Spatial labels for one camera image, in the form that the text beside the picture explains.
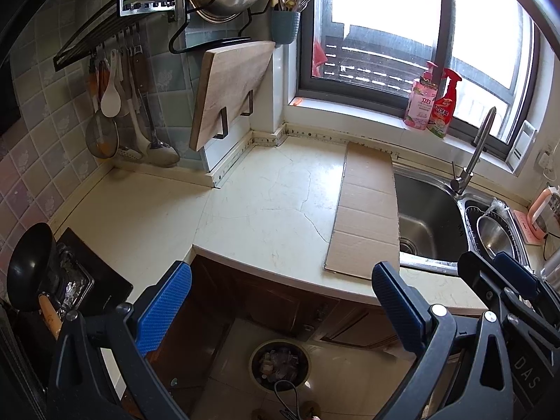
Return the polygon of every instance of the stainless steel sink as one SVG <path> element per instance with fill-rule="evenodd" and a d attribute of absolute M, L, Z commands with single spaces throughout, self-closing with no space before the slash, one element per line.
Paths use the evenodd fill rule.
<path fill-rule="evenodd" d="M 394 165 L 394 173 L 401 266 L 457 276 L 457 261 L 463 252 L 472 250 L 487 257 L 477 244 L 476 225 L 472 221 L 474 211 L 482 213 L 488 209 L 492 196 L 471 187 L 457 195 L 445 178 L 401 164 Z M 471 206 L 477 208 L 466 213 Z M 511 213 L 502 224 L 512 238 L 515 258 L 528 267 L 525 247 Z"/>

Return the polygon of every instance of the sink drain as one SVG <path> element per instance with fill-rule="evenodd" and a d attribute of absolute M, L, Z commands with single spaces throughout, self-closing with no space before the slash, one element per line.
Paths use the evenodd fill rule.
<path fill-rule="evenodd" d="M 416 248 L 416 245 L 408 238 L 403 238 L 403 237 L 400 238 L 399 251 L 405 252 L 406 254 L 412 254 L 414 256 L 418 255 L 418 248 Z"/>

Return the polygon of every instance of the window sill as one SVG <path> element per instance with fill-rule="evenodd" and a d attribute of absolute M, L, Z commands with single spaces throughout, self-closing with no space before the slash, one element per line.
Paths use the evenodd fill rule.
<path fill-rule="evenodd" d="M 296 97 L 285 109 L 285 120 L 378 140 L 439 160 L 453 161 L 457 166 L 467 165 L 474 153 L 474 147 L 450 135 L 440 139 L 430 131 L 408 127 L 400 118 L 323 100 Z M 477 174 L 496 183 L 504 175 L 515 177 L 504 161 L 488 153 L 481 155 L 476 170 Z"/>

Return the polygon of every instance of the countertop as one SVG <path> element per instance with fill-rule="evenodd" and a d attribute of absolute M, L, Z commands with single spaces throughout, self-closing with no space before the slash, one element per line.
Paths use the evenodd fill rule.
<path fill-rule="evenodd" d="M 72 228 L 132 283 L 130 302 L 174 261 L 200 254 L 294 287 L 379 304 L 369 281 L 323 268 L 344 154 L 345 146 L 289 137 L 280 147 L 254 147 L 220 189 L 115 168 L 56 235 Z M 408 268 L 400 274 L 428 303 L 456 314 L 485 310 L 458 277 Z M 116 383 L 116 364 L 108 367 Z"/>

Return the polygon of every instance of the wooden cutting board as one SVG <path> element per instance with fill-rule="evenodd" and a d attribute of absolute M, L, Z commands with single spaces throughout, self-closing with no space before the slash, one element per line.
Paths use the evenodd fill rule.
<path fill-rule="evenodd" d="M 391 155 L 350 143 L 325 268 L 371 279 L 388 261 L 399 270 L 399 214 Z"/>
<path fill-rule="evenodd" d="M 248 109 L 247 94 L 257 91 L 274 46 L 272 41 L 255 41 L 204 53 L 190 133 L 192 150 L 200 150 L 216 134 L 222 134 L 222 108 L 227 109 L 229 126 Z"/>

